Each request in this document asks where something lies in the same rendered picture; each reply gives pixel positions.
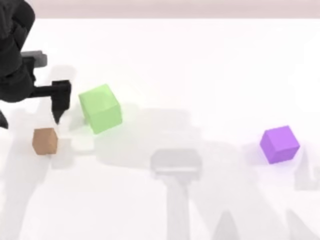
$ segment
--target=cube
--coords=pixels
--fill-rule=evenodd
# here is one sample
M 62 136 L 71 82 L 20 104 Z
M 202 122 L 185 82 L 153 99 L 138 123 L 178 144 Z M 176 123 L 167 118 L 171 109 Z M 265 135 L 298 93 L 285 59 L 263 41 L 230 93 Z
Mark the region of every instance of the cube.
M 37 155 L 56 154 L 58 137 L 53 128 L 38 128 L 33 132 L 32 146 Z
M 79 95 L 85 120 L 95 134 L 122 123 L 121 107 L 107 84 Z
M 300 148 L 289 126 L 266 130 L 260 146 L 270 164 L 292 160 Z

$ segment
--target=green box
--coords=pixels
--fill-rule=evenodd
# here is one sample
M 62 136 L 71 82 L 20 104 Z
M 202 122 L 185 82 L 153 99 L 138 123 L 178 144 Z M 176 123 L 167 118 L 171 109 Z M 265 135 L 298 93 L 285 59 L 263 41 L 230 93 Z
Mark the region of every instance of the green box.
M 122 123 L 120 104 L 107 84 L 81 93 L 79 99 L 85 120 L 94 134 Z

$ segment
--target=brown cube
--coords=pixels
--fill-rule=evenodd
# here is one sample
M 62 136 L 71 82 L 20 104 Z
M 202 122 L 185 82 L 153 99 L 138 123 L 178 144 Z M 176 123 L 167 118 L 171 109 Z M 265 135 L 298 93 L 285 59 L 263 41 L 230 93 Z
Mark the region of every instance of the brown cube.
M 53 128 L 38 128 L 34 130 L 32 146 L 37 155 L 56 154 L 58 137 Z

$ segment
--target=purple box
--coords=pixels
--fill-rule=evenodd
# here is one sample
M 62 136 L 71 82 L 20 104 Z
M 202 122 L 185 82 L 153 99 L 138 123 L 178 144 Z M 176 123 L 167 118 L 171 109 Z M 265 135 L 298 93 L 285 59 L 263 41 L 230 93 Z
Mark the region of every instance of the purple box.
M 293 159 L 300 148 L 289 126 L 266 130 L 260 146 L 270 164 Z

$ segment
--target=black object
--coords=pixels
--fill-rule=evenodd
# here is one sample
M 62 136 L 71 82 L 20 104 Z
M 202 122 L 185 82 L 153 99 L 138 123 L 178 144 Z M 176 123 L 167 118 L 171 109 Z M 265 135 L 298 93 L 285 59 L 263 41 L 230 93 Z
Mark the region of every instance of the black object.
M 17 103 L 26 98 L 51 97 L 51 111 L 58 124 L 70 107 L 72 86 L 69 80 L 35 86 L 34 69 L 47 65 L 47 55 L 42 51 L 21 52 L 35 18 L 24 0 L 0 0 L 0 100 Z M 2 112 L 0 127 L 8 128 Z

